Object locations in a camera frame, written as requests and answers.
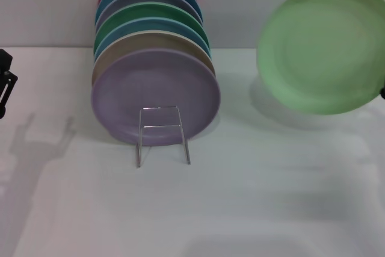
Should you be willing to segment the light blue plate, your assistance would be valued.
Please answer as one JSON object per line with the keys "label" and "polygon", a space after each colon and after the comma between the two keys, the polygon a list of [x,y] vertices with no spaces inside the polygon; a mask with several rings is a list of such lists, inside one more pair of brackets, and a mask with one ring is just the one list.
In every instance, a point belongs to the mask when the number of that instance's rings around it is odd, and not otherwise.
{"label": "light blue plate", "polygon": [[99,55],[114,41],[133,33],[140,31],[168,31],[182,35],[196,44],[198,44],[207,55],[212,58],[209,45],[204,41],[203,37],[195,30],[185,25],[182,22],[178,22],[172,19],[166,19],[164,17],[143,17],[135,19],[119,25],[111,32],[101,38],[101,41],[94,47],[94,61],[97,60]]}

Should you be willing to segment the light green plate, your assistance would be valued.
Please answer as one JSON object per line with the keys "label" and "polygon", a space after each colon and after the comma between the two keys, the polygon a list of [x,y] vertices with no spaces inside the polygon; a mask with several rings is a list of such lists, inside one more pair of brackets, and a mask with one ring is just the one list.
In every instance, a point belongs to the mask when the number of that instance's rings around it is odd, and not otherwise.
{"label": "light green plate", "polygon": [[262,81],[283,105],[333,115],[385,86],[385,0],[286,0],[257,45]]}

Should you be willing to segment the beige plate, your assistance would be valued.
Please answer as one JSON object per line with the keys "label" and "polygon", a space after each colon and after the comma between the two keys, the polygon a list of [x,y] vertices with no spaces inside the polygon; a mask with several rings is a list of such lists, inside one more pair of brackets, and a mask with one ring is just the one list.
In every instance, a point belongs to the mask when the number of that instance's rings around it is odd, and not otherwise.
{"label": "beige plate", "polygon": [[212,73],[215,73],[211,57],[196,42],[180,34],[150,30],[128,34],[108,45],[94,62],[91,84],[95,85],[104,71],[119,58],[136,51],[154,48],[173,49],[189,54],[204,63]]}

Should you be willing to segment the lilac plate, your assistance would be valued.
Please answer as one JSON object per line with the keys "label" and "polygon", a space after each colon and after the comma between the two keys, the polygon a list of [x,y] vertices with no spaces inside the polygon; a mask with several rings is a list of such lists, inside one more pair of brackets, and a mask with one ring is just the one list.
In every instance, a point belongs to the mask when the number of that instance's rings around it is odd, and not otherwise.
{"label": "lilac plate", "polygon": [[206,129],[220,107],[215,75],[196,57],[145,49],[114,61],[95,81],[91,106],[116,139],[145,146],[178,144]]}

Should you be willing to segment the dark green plate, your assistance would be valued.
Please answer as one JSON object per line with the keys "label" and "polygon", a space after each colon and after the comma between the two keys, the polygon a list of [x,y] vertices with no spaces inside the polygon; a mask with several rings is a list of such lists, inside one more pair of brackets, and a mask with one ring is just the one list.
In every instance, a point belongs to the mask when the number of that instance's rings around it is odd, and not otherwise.
{"label": "dark green plate", "polygon": [[192,28],[205,41],[208,48],[210,48],[209,40],[202,24],[185,10],[160,2],[140,2],[117,10],[101,23],[101,26],[96,31],[93,52],[96,52],[102,40],[113,29],[126,22],[144,17],[163,17],[181,22]]}

